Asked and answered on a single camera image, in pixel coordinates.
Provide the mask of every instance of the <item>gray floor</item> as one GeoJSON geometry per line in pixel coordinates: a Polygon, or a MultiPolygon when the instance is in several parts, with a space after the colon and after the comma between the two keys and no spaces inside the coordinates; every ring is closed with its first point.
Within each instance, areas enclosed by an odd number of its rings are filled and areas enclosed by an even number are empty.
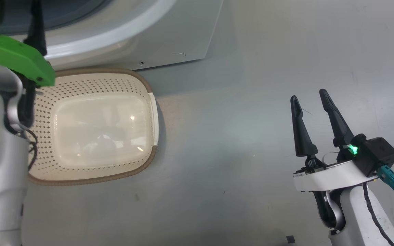
{"type": "MultiPolygon", "coordinates": [[[[293,185],[304,160],[289,98],[319,156],[336,150],[321,88],[354,134],[394,146],[394,1],[225,0],[206,59],[141,74],[161,111],[153,163],[96,185],[30,185],[25,246],[280,246],[287,235],[328,246],[313,195],[293,185]]],[[[371,187],[394,223],[393,192],[371,187]]]]}

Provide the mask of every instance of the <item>washing machine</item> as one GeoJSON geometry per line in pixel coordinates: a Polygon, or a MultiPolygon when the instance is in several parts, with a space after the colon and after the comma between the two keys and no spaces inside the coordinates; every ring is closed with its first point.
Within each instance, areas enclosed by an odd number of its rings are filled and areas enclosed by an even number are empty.
{"type": "MultiPolygon", "coordinates": [[[[22,41],[31,0],[6,1],[0,34],[22,41]]],[[[42,0],[55,70],[137,70],[204,58],[222,0],[42,0]]]]}

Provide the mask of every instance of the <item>laundry basket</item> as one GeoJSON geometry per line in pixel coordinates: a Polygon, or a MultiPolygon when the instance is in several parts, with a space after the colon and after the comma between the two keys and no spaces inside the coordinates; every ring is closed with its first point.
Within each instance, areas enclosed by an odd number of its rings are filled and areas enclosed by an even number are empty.
{"type": "Polygon", "coordinates": [[[123,69],[57,73],[37,90],[37,159],[28,179],[39,185],[105,182],[150,165],[158,145],[158,112],[150,85],[123,69]]]}

